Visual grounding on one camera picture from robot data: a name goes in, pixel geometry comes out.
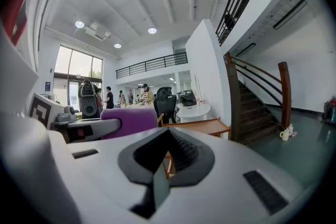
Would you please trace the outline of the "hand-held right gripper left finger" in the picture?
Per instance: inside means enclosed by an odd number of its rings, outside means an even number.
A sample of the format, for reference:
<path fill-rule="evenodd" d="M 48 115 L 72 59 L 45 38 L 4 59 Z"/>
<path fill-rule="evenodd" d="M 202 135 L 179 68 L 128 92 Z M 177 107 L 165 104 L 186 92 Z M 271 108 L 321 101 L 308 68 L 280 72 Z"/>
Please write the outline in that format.
<path fill-rule="evenodd" d="M 130 182 L 118 165 L 123 148 L 154 132 L 73 144 L 67 144 L 59 132 L 48 132 L 56 166 L 81 223 L 167 223 L 163 217 L 145 219 L 129 211 L 143 197 L 145 187 Z"/>

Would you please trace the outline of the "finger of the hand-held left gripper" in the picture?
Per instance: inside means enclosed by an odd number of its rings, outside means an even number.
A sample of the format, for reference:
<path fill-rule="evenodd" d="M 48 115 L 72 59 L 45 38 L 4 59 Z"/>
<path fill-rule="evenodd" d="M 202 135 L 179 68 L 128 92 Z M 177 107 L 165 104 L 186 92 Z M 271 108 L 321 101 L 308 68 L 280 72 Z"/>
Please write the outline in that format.
<path fill-rule="evenodd" d="M 67 122 L 53 122 L 52 130 L 62 134 L 66 143 L 100 140 L 121 127 L 118 119 L 84 119 Z"/>

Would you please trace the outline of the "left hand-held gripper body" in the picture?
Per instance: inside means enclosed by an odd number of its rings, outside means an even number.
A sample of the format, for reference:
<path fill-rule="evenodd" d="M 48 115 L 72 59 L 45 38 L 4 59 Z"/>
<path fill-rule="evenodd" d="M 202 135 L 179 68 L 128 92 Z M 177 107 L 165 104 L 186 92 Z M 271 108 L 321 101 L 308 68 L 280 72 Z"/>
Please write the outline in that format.
<path fill-rule="evenodd" d="M 72 106 L 63 106 L 36 92 L 33 94 L 28 115 L 37 119 L 48 130 L 52 130 L 55 123 L 67 125 L 77 120 Z"/>

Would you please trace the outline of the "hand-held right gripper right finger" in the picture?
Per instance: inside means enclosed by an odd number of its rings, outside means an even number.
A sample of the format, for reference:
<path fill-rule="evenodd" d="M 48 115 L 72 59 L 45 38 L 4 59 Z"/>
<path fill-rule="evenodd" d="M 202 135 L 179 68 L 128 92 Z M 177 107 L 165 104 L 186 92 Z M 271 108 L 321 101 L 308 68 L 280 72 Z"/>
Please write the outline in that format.
<path fill-rule="evenodd" d="M 153 215 L 154 223 L 287 223 L 314 191 L 244 145 L 190 130 L 186 134 L 213 150 L 214 166 L 197 185 L 172 188 Z M 243 177 L 250 171 L 261 174 L 287 206 L 269 213 Z"/>

